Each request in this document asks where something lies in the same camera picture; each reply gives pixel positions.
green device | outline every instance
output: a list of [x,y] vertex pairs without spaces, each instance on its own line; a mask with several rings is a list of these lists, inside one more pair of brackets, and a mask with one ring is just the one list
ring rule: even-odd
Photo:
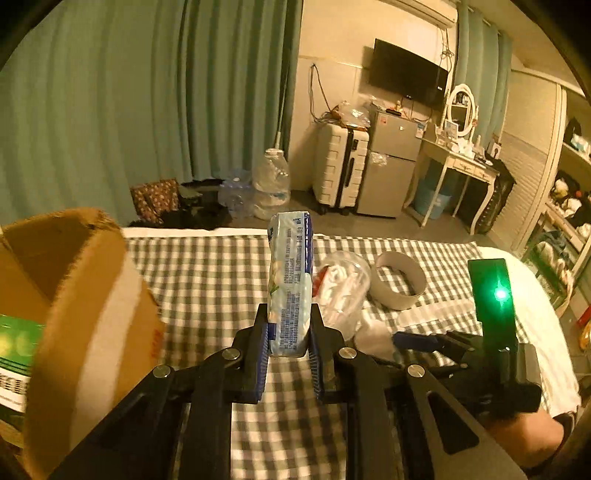
[[507,264],[503,258],[469,260],[476,318],[482,324],[484,348],[514,351],[517,348],[515,306]]

green led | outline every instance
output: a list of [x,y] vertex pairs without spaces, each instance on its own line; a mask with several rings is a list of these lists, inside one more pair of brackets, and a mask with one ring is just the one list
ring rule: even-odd
[[506,299],[509,298],[509,292],[505,287],[499,286],[495,289],[495,298],[501,303],[503,303]]

plaid bedsheet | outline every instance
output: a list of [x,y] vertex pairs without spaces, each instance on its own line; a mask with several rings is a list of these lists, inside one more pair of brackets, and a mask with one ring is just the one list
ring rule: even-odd
[[[131,238],[128,246],[168,325],[164,362],[175,368],[195,365],[230,346],[236,331],[250,326],[259,303],[267,300],[271,254],[265,236]],[[480,258],[475,243],[315,236],[315,271],[322,259],[336,250],[357,253],[370,264],[388,250],[415,258],[428,281],[418,304],[470,298],[466,262]],[[382,278],[388,279],[394,290],[408,292],[400,275],[386,272]],[[366,300],[364,314],[396,330],[398,312]],[[458,312],[408,330],[480,333],[474,312]],[[527,341],[519,323],[518,337]],[[446,359],[432,356],[430,361],[443,364]],[[547,407],[545,393],[543,406]],[[346,443],[341,412],[339,406],[316,401],[307,357],[270,358],[262,401],[255,406],[234,405],[233,478],[344,478]]]

gray floor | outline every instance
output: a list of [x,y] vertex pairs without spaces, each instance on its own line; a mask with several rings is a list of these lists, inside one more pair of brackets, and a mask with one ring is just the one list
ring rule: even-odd
[[[410,238],[429,242],[467,243],[475,241],[482,247],[494,247],[486,235],[471,236],[462,221],[444,213],[437,220],[429,220],[421,228],[418,220],[408,212],[398,218],[377,218],[365,215],[341,215],[329,212],[316,213],[316,201],[309,192],[291,192],[290,210],[307,210],[312,217],[314,233],[373,238]],[[267,228],[268,222],[258,218],[235,220],[231,226],[239,228]]]

wall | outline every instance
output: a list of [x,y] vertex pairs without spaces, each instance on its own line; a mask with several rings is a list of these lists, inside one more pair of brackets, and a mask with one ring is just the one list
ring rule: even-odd
[[[449,29],[448,35],[450,49],[455,52],[455,27]],[[375,39],[406,48],[439,64],[441,37],[435,25],[380,0],[304,0],[288,151],[294,190],[308,189],[312,184],[316,129],[310,115],[311,65],[316,63],[318,67],[330,108],[342,100],[361,106],[372,95],[393,105],[399,95],[376,89],[366,81]],[[444,59],[441,66],[449,70],[448,63]],[[448,77],[448,85],[451,81],[452,75]],[[320,116],[328,109],[316,78],[313,96],[314,112]],[[410,116],[410,101],[405,102],[405,107]],[[414,117],[426,119],[429,113],[428,107],[415,102]]]

